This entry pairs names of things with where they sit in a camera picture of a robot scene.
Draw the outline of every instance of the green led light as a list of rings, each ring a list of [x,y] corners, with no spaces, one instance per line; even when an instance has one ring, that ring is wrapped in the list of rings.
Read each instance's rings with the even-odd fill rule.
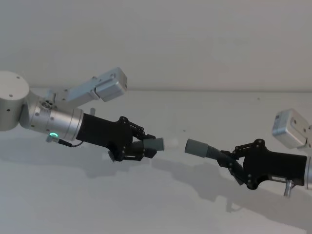
[[[56,134],[56,133],[50,133],[50,136],[52,136],[52,137],[58,137],[59,135]]]

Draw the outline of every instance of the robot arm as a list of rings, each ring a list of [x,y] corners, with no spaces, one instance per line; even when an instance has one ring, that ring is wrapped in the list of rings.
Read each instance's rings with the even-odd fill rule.
[[[205,143],[189,139],[185,152],[217,160],[220,167],[228,168],[239,185],[246,184],[251,190],[266,180],[286,183],[285,196],[290,196],[295,186],[308,185],[310,157],[269,151],[265,141],[236,146],[232,152],[219,151]],[[243,165],[237,160],[244,158]]]
[[[0,131],[20,123],[23,128],[48,134],[48,142],[73,147],[67,140],[77,139],[106,147],[113,161],[140,161],[164,150],[162,138],[145,134],[126,117],[110,122],[76,108],[94,99],[109,101],[123,95],[127,77],[120,68],[81,86],[49,92],[46,97],[30,92],[27,82],[14,73],[0,72],[0,83]],[[133,143],[133,137],[140,141]]]
[[[232,152],[189,139],[185,152],[217,160],[240,185],[246,184],[251,190],[265,180],[286,183],[284,196],[290,196],[296,185],[312,189],[312,130],[308,122],[294,109],[282,111],[275,117],[272,134],[287,148],[297,148],[308,156],[269,151],[262,139],[236,146]],[[237,162],[240,158],[244,158],[243,165]]]

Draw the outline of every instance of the white wall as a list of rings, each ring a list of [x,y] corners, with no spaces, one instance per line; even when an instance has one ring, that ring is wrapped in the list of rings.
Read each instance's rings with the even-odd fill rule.
[[[310,0],[1,0],[0,70],[74,86],[312,90]]]
[[[312,122],[312,94],[134,92],[96,107],[125,115],[180,148],[141,162],[112,163],[105,148],[68,149],[18,127],[0,133],[0,233],[312,233],[312,192],[265,182],[249,191],[215,162],[184,153],[187,138],[219,149],[256,138],[272,151],[299,153],[271,136],[277,111]]]

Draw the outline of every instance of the black cable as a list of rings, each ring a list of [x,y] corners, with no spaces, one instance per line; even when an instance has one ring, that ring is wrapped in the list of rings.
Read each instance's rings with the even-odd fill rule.
[[[62,140],[62,139],[59,139],[59,140],[58,140],[58,144],[65,145],[65,146],[67,146],[67,147],[78,147],[78,146],[82,145],[83,142],[84,142],[84,141],[80,142],[80,143],[77,144],[77,145],[72,145],[71,143],[69,143],[69,142],[67,142],[67,141],[65,141],[65,140]]]
[[[84,141],[80,142],[80,143],[79,143],[79,144],[77,144],[77,145],[72,145],[71,147],[78,147],[78,146],[82,145],[82,144],[83,144],[83,142],[84,142]]]

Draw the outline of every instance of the cylindrical joint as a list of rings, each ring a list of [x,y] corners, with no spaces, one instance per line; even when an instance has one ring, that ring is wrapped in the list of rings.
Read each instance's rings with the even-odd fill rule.
[[[19,123],[22,105],[29,93],[23,77],[12,72],[0,72],[0,131],[8,131]]]
[[[304,173],[304,184],[306,189],[312,190],[312,162],[311,157],[307,157],[306,169]]]
[[[74,140],[83,118],[81,109],[71,109],[58,103],[51,103],[30,93],[23,107],[20,124],[36,132],[55,133],[61,139]]]

